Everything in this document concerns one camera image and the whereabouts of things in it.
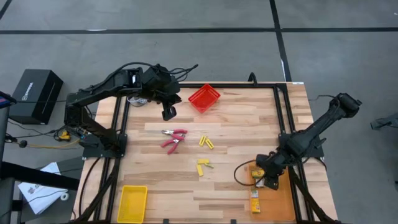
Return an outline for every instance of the yellow basket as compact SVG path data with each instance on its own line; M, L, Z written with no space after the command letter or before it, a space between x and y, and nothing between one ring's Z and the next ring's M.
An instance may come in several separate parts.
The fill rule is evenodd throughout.
M142 223L144 221L147 193L146 186L123 186L118 223Z

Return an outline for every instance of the wood plank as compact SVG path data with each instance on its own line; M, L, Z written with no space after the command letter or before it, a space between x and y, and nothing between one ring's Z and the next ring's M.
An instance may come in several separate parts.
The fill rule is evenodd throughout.
M312 122L312 115L305 87L292 83L287 86L296 128L306 128ZM169 218L171 223L229 223L231 219L237 219L238 223L261 223L251 218L248 188L234 181L233 171L239 164L254 159L259 153L267 154L279 145L277 135L280 130L273 91L218 88L220 99L204 114L188 102L188 97L195 91L196 88L181 90L182 102L175 105L178 116L168 122L163 121L162 107L155 103L129 111L128 147L121 161L112 222L116 223L123 185L146 185L149 193L145 223L159 223L163 218ZM115 98L108 98L99 103L97 122L110 127L115 101ZM283 114L289 130L285 110ZM163 129L188 130L186 140L180 143L175 154L167 155L167 150L160 147L170 139L160 132ZM202 135L211 139L215 145L213 150L198 145ZM199 177L197 159L204 158L210 160L214 169L203 166L204 176ZM85 161L82 180L93 161ZM103 159L90 175L82 201L84 207L97 193L102 164ZM324 167L310 159L304 168L314 198L327 214L336 218ZM246 172L246 167L242 167L237 171L237 178L248 182ZM104 201L102 218L107 205L107 200ZM77 214L78 198L74 211Z

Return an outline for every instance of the gray floor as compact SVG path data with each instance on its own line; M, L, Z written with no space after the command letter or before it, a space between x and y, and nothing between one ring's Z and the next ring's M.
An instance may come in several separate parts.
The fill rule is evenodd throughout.
M6 2L0 0L0 7ZM277 0L282 27L398 27L393 0ZM13 0L0 20L2 30L138 29L181 27L273 27L268 1L252 0ZM340 220L398 223L398 131L370 129L370 121L397 112L398 33L284 34L293 81L305 82L310 98L347 92L363 105L353 119L336 123L323 137L328 177ZM101 81L131 61L166 67L200 66L188 80L283 81L274 33L261 34L106 34L0 35L0 90L14 91L25 68L52 69L65 82L59 99ZM329 99L312 101L314 118ZM63 105L47 126L58 128ZM9 125L14 136L27 131ZM54 144L52 138L30 143ZM81 155L81 149L21 149L8 145L4 160L38 167ZM30 223L66 221L49 217Z

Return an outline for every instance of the red-handled pliers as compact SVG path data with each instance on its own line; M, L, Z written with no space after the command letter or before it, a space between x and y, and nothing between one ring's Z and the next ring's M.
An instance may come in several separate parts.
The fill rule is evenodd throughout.
M184 134L187 134L188 131L184 129L176 129L176 130L163 130L162 133L171 135L173 139L183 141L185 136Z
M178 137L180 137L180 138L182 138L182 140L184 140L185 134L182 134L181 136L178 136ZM174 143L173 147L167 151L167 155L170 155L171 153L173 153L173 152L175 151L175 149L176 149L177 146L178 146L178 143L179 143L180 141L182 141L182 140L178 140L177 138L174 138L174 137L173 137L173 139L170 139L170 140L167 140L166 142L163 142L163 144L161 144L160 146L166 147L166 146L168 146L169 144Z

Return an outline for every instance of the red basket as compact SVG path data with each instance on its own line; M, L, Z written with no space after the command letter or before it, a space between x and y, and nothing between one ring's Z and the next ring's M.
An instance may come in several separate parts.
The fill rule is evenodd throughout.
M204 113L209 107L211 107L220 94L209 84L204 84L198 91L188 98L192 106L199 112Z

